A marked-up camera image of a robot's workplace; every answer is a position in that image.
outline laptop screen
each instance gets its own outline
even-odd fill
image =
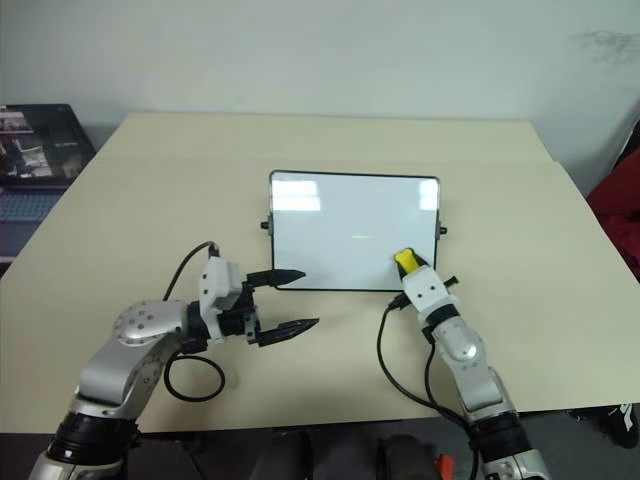
[[[70,184],[94,155],[69,105],[0,106],[0,184]]]

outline whiteboard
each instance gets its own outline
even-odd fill
[[[401,290],[395,253],[435,265],[439,203],[435,177],[273,171],[273,268],[307,274],[280,288]]]

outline laptop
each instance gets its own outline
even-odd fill
[[[20,253],[95,153],[69,105],[0,105],[0,261]]]

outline beige table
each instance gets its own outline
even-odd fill
[[[159,298],[195,244],[215,240],[247,272],[268,268],[259,223],[275,168],[439,176],[449,228],[439,270],[461,280],[462,312],[517,407],[640,400],[640,384],[628,381],[640,338],[638,286],[529,124],[137,114],[0,282],[0,429],[53,431],[115,317]],[[204,262],[196,257],[186,269],[177,297],[195,299]],[[397,393],[377,365],[375,336],[389,297],[259,292],[265,327],[309,316],[321,323],[264,349],[242,338],[210,348],[228,373],[224,393],[193,405],[158,386],[142,428],[432,415]],[[410,309],[393,315],[384,343],[398,379],[422,391],[426,343]],[[211,387],[209,370],[186,366],[176,366],[179,387]],[[433,381],[442,402],[455,404],[439,363]]]

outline laptop keyboard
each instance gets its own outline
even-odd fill
[[[4,193],[0,195],[0,221],[41,222],[61,196],[56,193]]]

